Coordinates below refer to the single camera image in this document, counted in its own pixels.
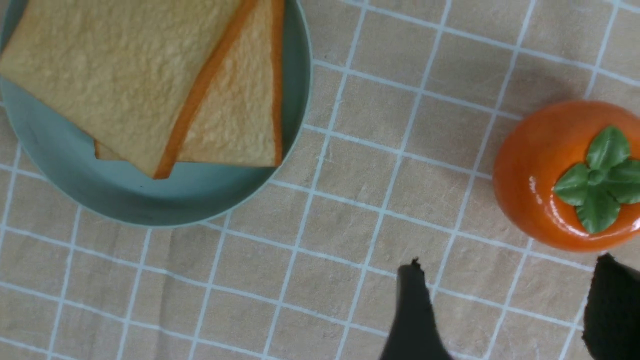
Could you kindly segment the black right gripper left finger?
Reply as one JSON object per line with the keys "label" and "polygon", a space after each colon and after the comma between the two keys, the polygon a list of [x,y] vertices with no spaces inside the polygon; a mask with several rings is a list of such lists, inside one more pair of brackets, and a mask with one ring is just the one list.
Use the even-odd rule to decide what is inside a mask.
{"label": "black right gripper left finger", "polygon": [[395,312],[381,360],[451,360],[418,258],[397,269]]}

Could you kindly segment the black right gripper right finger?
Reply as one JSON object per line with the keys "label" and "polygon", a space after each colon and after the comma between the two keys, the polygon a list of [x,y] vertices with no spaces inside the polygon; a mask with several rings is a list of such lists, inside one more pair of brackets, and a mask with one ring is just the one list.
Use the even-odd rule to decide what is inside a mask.
{"label": "black right gripper right finger", "polygon": [[594,267],[582,340],[594,360],[640,358],[640,274],[610,253]]}

